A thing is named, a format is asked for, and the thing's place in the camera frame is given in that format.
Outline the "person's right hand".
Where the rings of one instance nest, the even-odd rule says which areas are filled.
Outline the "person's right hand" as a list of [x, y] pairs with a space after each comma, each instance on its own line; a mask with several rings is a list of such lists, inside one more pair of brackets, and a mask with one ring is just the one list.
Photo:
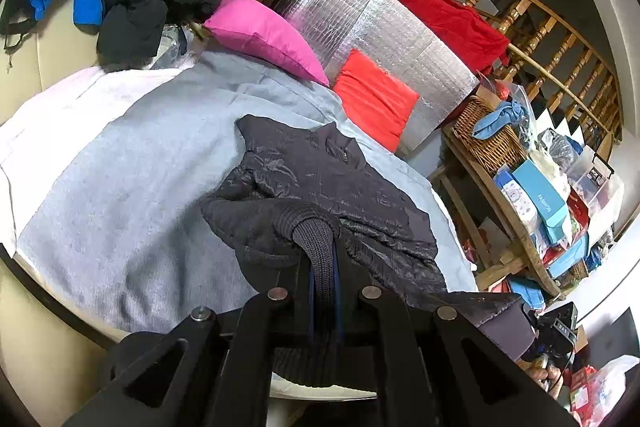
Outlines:
[[545, 357], [536, 358], [526, 367], [525, 373], [553, 399], [560, 394], [564, 383], [561, 369]]

